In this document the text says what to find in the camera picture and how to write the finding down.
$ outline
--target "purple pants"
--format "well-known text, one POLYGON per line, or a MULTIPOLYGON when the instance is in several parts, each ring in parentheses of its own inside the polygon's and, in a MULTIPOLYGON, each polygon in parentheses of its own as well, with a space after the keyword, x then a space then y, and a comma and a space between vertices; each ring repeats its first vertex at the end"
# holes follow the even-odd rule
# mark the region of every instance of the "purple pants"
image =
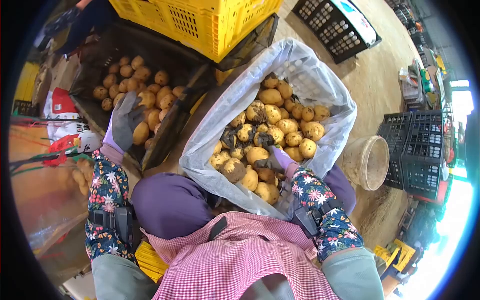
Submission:
MULTIPOLYGON (((355 191, 342 170, 334 165, 324 181, 349 215, 355 207, 355 191)), ((169 240, 187 236, 212 220, 207 203, 214 203, 215 197, 187 177, 158 173, 135 185, 132 203, 145 231, 169 240)))

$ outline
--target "glove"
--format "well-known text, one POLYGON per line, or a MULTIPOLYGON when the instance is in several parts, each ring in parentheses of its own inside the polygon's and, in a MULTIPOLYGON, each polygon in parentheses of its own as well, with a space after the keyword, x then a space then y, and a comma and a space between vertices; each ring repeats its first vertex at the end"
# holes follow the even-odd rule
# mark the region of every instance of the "glove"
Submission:
POLYGON ((144 119, 145 105, 136 107, 142 100, 135 92, 129 92, 120 99, 113 109, 107 133, 103 138, 104 144, 109 144, 122 155, 133 143, 133 131, 144 119))
POLYGON ((288 154, 275 146, 268 146, 268 152, 270 157, 265 159, 259 159, 253 163, 254 169, 269 168, 277 173, 284 174, 290 164, 298 166, 297 162, 288 156, 288 154))

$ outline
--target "floral arm sleeve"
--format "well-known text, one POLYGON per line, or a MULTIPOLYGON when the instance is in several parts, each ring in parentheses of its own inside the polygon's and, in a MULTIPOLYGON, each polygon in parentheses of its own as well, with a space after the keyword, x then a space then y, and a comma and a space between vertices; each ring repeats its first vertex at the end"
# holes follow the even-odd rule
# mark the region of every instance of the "floral arm sleeve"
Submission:
MULTIPOLYGON (((330 188, 312 170, 298 167, 292 177, 292 192, 302 206, 318 209, 329 199, 336 199, 330 188)), ((318 260, 323 262, 329 255, 354 247, 363 247, 363 238, 352 225, 343 209, 334 208, 323 216, 320 235, 315 239, 318 260)))
MULTIPOLYGON (((102 209, 113 213, 116 207, 130 205, 127 200, 128 178, 125 171, 104 156, 99 149, 92 153, 92 158, 95 166, 88 198, 88 210, 102 209)), ((113 254, 137 263, 132 249, 119 239, 115 230, 94 227, 87 220, 85 232, 87 234, 85 248, 90 262, 103 254, 113 254)))

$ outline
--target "potato pile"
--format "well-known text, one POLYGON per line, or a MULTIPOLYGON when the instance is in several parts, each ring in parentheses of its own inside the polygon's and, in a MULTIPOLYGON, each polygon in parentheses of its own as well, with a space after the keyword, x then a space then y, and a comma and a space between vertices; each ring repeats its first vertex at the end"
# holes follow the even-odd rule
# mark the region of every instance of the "potato pile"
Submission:
POLYGON ((145 105, 147 110, 144 112, 143 122, 133 132, 133 144, 143 145, 148 149, 153 141, 153 138, 149 138, 150 132, 156 134, 162 120, 185 87, 176 86, 172 90, 167 85, 170 77, 164 70, 158 71, 154 76, 155 83, 147 86, 145 82, 152 75, 152 71, 144 64, 141 56, 136 56, 132 61, 128 56, 122 57, 118 63, 110 65, 103 86, 95 87, 93 97, 102 101, 104 111, 110 111, 125 93, 135 91, 142 99, 139 105, 145 105))
POLYGON ((280 197, 285 176, 254 163, 270 156, 268 146, 283 149, 293 160, 312 158, 316 141, 324 135, 319 123, 330 117, 322 105, 303 106, 290 84, 272 72, 262 82, 255 100, 225 128, 209 163, 231 183, 240 182, 269 204, 280 197))

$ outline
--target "yellow plastic crate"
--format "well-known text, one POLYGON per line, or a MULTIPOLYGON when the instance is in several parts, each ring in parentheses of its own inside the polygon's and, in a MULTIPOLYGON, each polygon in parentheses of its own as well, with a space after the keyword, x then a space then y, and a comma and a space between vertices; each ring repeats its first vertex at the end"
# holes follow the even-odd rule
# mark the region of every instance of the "yellow plastic crate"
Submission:
POLYGON ((109 0, 123 19, 155 30, 220 62, 282 0, 109 0))

